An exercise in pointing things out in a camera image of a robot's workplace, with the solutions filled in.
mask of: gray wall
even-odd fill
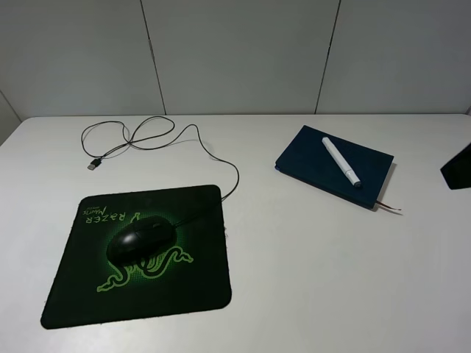
[[[21,118],[163,113],[139,0],[1,0],[0,48]]]
[[[0,145],[15,131],[20,120],[0,92]]]
[[[465,113],[470,0],[342,0],[318,113]]]
[[[313,113],[337,0],[144,0],[169,114]]]

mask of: mouse cable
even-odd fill
[[[171,128],[168,129],[167,131],[159,134],[159,135],[153,135],[153,136],[149,136],[148,138],[141,138],[139,140],[136,140],[135,139],[135,135],[136,133],[138,132],[138,130],[145,124],[147,123],[148,121],[152,120],[152,119],[159,119],[159,118],[162,118],[162,119],[165,119],[167,121],[170,121],[171,122]],[[123,139],[124,141],[126,141],[125,143],[122,143],[120,145],[117,145],[116,147],[113,147],[110,151],[106,152],[105,154],[102,154],[101,156],[100,155],[93,155],[91,153],[89,153],[87,151],[87,149],[85,148],[85,138],[87,137],[88,133],[92,130],[92,129],[95,129],[96,127],[100,126],[100,125],[103,125],[103,124],[118,124],[118,125],[121,125],[122,127],[122,135],[123,135]],[[185,128],[181,131],[180,134],[178,134],[176,136],[176,138],[174,138],[172,141],[168,142],[168,143],[165,143],[161,146],[157,146],[157,147],[140,147],[140,146],[137,146],[136,143],[139,143],[139,142],[143,142],[143,141],[146,141],[146,140],[152,140],[154,138],[160,138],[162,136],[165,136],[165,135],[168,135],[170,132],[172,132],[174,129],[175,129],[175,123],[173,120],[171,120],[170,118],[167,118],[165,116],[161,116],[161,115],[154,115],[154,116],[151,116],[147,119],[145,119],[144,121],[142,121],[138,127],[135,128],[134,132],[131,134],[131,137],[130,139],[128,140],[126,138],[126,135],[125,135],[125,132],[127,131],[128,134],[130,133],[129,129],[126,127],[126,125],[124,125],[124,123],[122,121],[116,121],[116,120],[109,120],[109,121],[102,121],[100,123],[97,123],[97,124],[93,124],[93,125],[90,125],[89,127],[86,127],[83,132],[82,132],[82,137],[81,137],[81,140],[82,140],[82,149],[83,151],[88,154],[90,157],[94,158],[94,160],[92,160],[92,162],[90,163],[90,165],[88,166],[88,169],[90,169],[91,171],[95,170],[97,167],[99,167],[101,164],[102,164],[102,161],[103,160],[106,160],[106,159],[109,159],[109,158],[113,158],[113,157],[117,157],[118,155],[120,155],[121,153],[124,153],[129,147],[133,147],[134,149],[139,149],[141,151],[153,151],[155,149],[163,149],[164,147],[167,147],[167,146],[170,146],[171,144],[173,144],[181,135],[182,133],[184,133],[188,128],[190,127],[194,127],[196,129],[196,133],[198,134],[198,141],[199,141],[199,144],[201,145],[201,147],[205,150],[205,152],[207,154],[209,154],[213,159],[219,161],[219,162],[223,162],[223,163],[226,163],[228,165],[231,165],[232,167],[234,167],[235,169],[235,172],[237,173],[237,181],[235,182],[236,184],[234,185],[234,187],[232,188],[231,191],[229,191],[229,193],[227,193],[225,196],[223,196],[221,198],[221,202],[223,202],[225,199],[227,199],[230,195],[233,194],[234,191],[236,191],[236,188],[238,187],[238,184],[239,184],[239,181],[240,181],[240,173],[238,171],[238,168],[236,167],[235,164],[227,161],[227,160],[223,160],[221,158],[218,158],[216,157],[214,154],[212,154],[211,152],[209,152],[205,145],[203,144],[202,140],[201,140],[201,135],[199,134],[199,128],[196,124],[189,124],[187,126],[185,126]],[[119,151],[120,149],[125,149],[123,150],[120,154],[117,154],[117,155],[114,155],[112,156],[113,153]],[[179,222],[177,222],[176,224],[174,224],[173,226],[174,227],[178,227],[178,226],[181,226],[189,221],[192,221],[193,219],[195,219],[196,217],[199,216],[199,213],[197,214],[194,214],[188,218],[185,218]]]

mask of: snake logo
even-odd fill
[[[123,287],[126,285],[131,278],[131,274],[136,271],[141,273],[141,276],[147,279],[155,279],[161,277],[169,267],[169,263],[174,261],[180,263],[185,261],[192,263],[193,258],[190,254],[183,251],[179,246],[172,246],[169,250],[163,254],[155,255],[154,257],[145,259],[131,266],[114,266],[108,262],[108,265],[114,270],[114,274],[110,275],[105,283],[96,287],[96,291],[106,292],[114,287]]]

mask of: white pen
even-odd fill
[[[345,176],[350,180],[352,185],[355,188],[361,188],[361,181],[360,179],[356,176],[355,172],[353,171],[352,167],[350,167],[350,164],[345,160],[344,156],[341,155],[339,150],[335,147],[335,145],[332,143],[329,138],[323,138],[322,143],[324,144],[325,148],[329,152],[329,154],[332,156],[333,160],[336,161],[337,165],[341,169],[341,171],[344,172]]]

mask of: usb connector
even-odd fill
[[[91,171],[94,171],[96,167],[98,167],[100,164],[102,164],[102,160],[99,158],[96,158],[91,161],[90,165],[88,166],[88,169]]]

